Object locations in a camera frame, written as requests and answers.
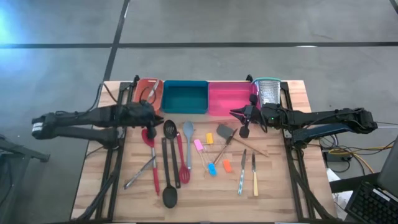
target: pink bin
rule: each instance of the pink bin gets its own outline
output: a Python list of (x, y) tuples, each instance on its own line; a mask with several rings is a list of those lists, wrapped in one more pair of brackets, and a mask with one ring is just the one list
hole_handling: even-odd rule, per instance
[(209, 108), (211, 116), (231, 116), (231, 109), (250, 105), (250, 82), (209, 82)]

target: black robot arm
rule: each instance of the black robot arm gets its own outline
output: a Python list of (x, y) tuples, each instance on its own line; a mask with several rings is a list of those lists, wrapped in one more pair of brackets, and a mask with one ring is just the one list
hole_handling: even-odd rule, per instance
[[(32, 120), (32, 135), (36, 139), (52, 139), (57, 136), (98, 141), (106, 148), (117, 147), (117, 127), (141, 126), (148, 129), (148, 138), (156, 135), (155, 126), (163, 118), (155, 114), (152, 105), (146, 101), (95, 108), (86, 112), (47, 113)], [(86, 129), (71, 127), (91, 124), (106, 128)]]
[[(286, 129), (292, 135), (292, 145), (303, 148), (312, 139), (338, 134), (347, 131), (358, 134), (368, 134), (377, 129), (372, 113), (363, 108), (304, 113), (288, 110), (280, 104), (266, 103), (257, 108), (257, 96), (251, 95), (251, 105), (231, 110), (230, 114), (238, 118), (244, 125), (239, 135), (249, 136), (249, 122), (259, 124), (266, 132), (267, 127)], [(313, 124), (328, 124), (322, 127), (307, 129)]]

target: red spatula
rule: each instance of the red spatula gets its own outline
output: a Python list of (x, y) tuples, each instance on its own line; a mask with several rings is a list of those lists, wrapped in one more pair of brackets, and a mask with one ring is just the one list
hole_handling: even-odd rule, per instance
[[(152, 150), (152, 157), (155, 156), (155, 141), (153, 139), (148, 139), (147, 137), (148, 130), (143, 129), (141, 131), (142, 140), (144, 140), (145, 144), (147, 144), (150, 149)], [(157, 177), (157, 168), (156, 168), (156, 160), (154, 159), (153, 163), (153, 173), (154, 173), (154, 183), (155, 183), (155, 190), (157, 195), (159, 195), (160, 188), (159, 188), (159, 178)]]
[(183, 155), (183, 151), (182, 151), (181, 134), (179, 132), (177, 133), (177, 143), (178, 143), (178, 149), (180, 151), (180, 157), (181, 157), (181, 168), (180, 168), (180, 173), (179, 173), (180, 180), (183, 184), (187, 184), (189, 182), (190, 173), (189, 173), (188, 167), (185, 166), (184, 155)]

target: wooden tabletop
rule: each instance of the wooden tabletop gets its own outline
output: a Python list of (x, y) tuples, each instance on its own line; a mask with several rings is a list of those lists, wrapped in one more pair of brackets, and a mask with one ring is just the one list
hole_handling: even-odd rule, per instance
[[(310, 112), (310, 104), (303, 81), (287, 81), (290, 96), (295, 110)], [(106, 82), (112, 94), (118, 96), (119, 82)], [(112, 105), (114, 102), (103, 89), (99, 106)], [(207, 146), (210, 159), (214, 159), (221, 150), (225, 140), (216, 133), (220, 123), (231, 128), (241, 125), (232, 117), (210, 117), (197, 114), (165, 114), (165, 120), (171, 119), (177, 125), (182, 135), (184, 158), (187, 153), (187, 139), (182, 131), (185, 121), (191, 120), (194, 125), (192, 139), (206, 142), (206, 133), (213, 133), (214, 145)], [(251, 172), (251, 154), (248, 149), (246, 156), (246, 171), (244, 175), (243, 192), (238, 195), (238, 185), (241, 173), (241, 158), (246, 148), (241, 143), (232, 140), (224, 158), (231, 161), (232, 173), (226, 173), (222, 162), (216, 166), (217, 176), (206, 173), (200, 155), (195, 150), (193, 141), (192, 172), (188, 184), (182, 184), (178, 189), (176, 207), (166, 208), (162, 201), (162, 191), (166, 186), (162, 147), (160, 140), (164, 137), (163, 125), (157, 127), (155, 138), (156, 162), (160, 181), (160, 197), (156, 195), (151, 168), (145, 171), (127, 190), (123, 189), (125, 181), (133, 177), (138, 170), (151, 158), (150, 147), (141, 139), (141, 128), (128, 128), (124, 147), (123, 163), (118, 186), (118, 196), (114, 211), (115, 222), (294, 222), (295, 214), (289, 170), (281, 131), (269, 129), (264, 133), (258, 125), (250, 124), (250, 135), (247, 139), (253, 145), (269, 153), (269, 157), (256, 154), (256, 167), (259, 196), (253, 196), (253, 174)], [(100, 147), (97, 142), (90, 142), (88, 152)], [(177, 140), (175, 140), (178, 167), (180, 157)], [(174, 184), (170, 141), (167, 141), (169, 171), (172, 185)], [(335, 206), (331, 196), (326, 169), (319, 147), (309, 146), (304, 150), (304, 160), (307, 169), (310, 188), (319, 202), (334, 216)], [(72, 218), (81, 215), (98, 193), (103, 175), (106, 150), (102, 149), (90, 155), (83, 165), (81, 179), (76, 193)], [(107, 194), (104, 213), (108, 211), (110, 191)], [(305, 201), (301, 194), (303, 209)]]

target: black slotted spoon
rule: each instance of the black slotted spoon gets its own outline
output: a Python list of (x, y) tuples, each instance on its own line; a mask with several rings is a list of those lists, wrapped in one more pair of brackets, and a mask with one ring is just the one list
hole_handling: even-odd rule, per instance
[(177, 204), (177, 189), (175, 189), (170, 183), (169, 176), (169, 163), (167, 162), (167, 143), (166, 138), (162, 138), (162, 152), (163, 152), (163, 163), (164, 171), (166, 174), (166, 188), (163, 190), (163, 203), (167, 208), (174, 208)]
[(177, 127), (175, 126), (173, 121), (167, 120), (163, 125), (163, 132), (164, 136), (170, 140), (170, 144), (172, 146), (175, 188), (179, 189), (181, 187), (181, 183), (180, 176), (178, 175), (177, 156), (175, 155), (174, 149), (174, 138), (177, 136)]

